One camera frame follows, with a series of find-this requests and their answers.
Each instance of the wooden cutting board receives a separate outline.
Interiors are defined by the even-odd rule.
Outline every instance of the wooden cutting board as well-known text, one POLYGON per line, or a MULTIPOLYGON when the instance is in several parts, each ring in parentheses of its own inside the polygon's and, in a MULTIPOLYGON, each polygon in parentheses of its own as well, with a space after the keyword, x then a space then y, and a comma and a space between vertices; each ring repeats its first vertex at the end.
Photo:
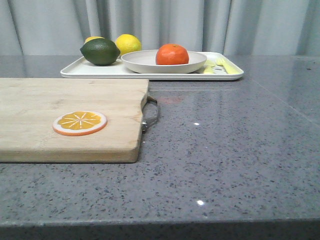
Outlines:
POLYGON ((134 163, 142 134, 147 79, 0 78, 0 162, 134 163), (53 130, 59 116, 104 114, 84 136, 53 130))

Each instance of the cutting board handle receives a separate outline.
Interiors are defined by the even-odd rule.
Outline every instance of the cutting board handle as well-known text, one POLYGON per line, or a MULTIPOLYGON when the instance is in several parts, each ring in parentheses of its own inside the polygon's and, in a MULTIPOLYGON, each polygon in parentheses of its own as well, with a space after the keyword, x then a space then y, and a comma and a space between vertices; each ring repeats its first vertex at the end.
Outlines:
POLYGON ((155 105, 156 112, 155 112, 154 116, 143 119, 143 121, 142 121, 142 132, 143 133, 145 133, 148 128, 150 128, 153 124, 155 124, 157 122, 159 115, 160 115, 160 107, 158 105, 158 100, 155 97, 148 95, 147 99, 146 99, 146 103, 155 105))

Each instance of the lemon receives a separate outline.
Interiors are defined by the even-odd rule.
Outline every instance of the lemon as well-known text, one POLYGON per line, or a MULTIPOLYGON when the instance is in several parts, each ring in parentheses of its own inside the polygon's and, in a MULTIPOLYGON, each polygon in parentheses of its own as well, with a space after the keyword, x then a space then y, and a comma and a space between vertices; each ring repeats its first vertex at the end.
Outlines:
POLYGON ((93 39, 104 39, 104 37, 102 37, 102 36, 89 36, 85 39, 84 43, 89 42, 90 40, 93 40, 93 39))
POLYGON ((87 41, 80 48, 80 51, 90 63, 102 66, 111 65, 120 54, 120 50, 116 44, 106 38, 96 38, 87 41))
POLYGON ((116 46, 120 49, 120 55, 141 51, 140 40, 131 34, 122 34, 115 40, 116 46))

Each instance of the mandarin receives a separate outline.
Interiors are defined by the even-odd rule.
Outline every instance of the mandarin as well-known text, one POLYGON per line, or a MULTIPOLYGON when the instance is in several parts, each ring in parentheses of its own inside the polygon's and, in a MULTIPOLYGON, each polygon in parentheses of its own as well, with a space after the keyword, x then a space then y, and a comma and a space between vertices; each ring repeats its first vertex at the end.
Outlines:
POLYGON ((155 62, 157 65, 188 64, 189 55, 183 46, 169 43, 159 48, 155 56, 155 62))

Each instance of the gray granite countertop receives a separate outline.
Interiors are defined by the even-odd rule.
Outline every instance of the gray granite countertop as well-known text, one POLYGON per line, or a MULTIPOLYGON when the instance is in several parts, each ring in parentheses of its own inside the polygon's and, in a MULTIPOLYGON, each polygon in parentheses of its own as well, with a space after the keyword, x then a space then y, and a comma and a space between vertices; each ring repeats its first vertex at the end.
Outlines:
MULTIPOLYGON (((0 77, 77 58, 1 56, 0 77)), ((136 163, 0 163, 0 239, 320 239, 320 57, 229 59, 240 80, 150 82, 136 163)))

